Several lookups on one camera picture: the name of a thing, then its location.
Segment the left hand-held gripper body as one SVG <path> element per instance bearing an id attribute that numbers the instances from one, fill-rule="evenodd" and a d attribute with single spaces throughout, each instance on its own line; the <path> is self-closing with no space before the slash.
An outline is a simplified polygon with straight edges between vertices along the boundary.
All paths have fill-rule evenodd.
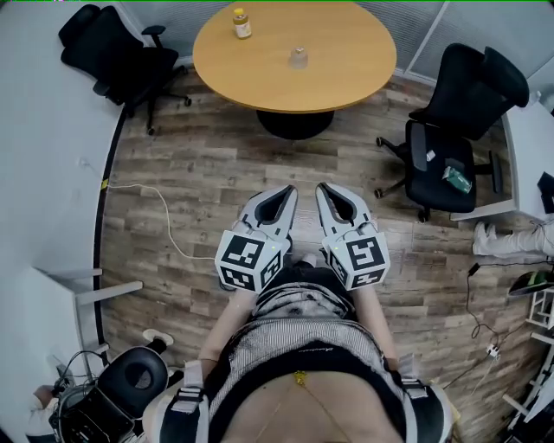
<path id="1" fill-rule="evenodd" d="M 271 227 L 244 216 L 224 231 L 215 259 L 221 288 L 263 292 L 292 251 L 291 226 L 280 221 Z"/>

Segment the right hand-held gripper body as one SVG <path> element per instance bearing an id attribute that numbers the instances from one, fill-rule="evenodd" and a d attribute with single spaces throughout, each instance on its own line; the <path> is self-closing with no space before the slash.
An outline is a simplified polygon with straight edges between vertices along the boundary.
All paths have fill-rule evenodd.
<path id="1" fill-rule="evenodd" d="M 362 215 L 358 224 L 332 221 L 320 216 L 325 237 L 322 254 L 346 291 L 372 286 L 383 281 L 390 270 L 390 256 L 385 235 L 377 223 Z"/>

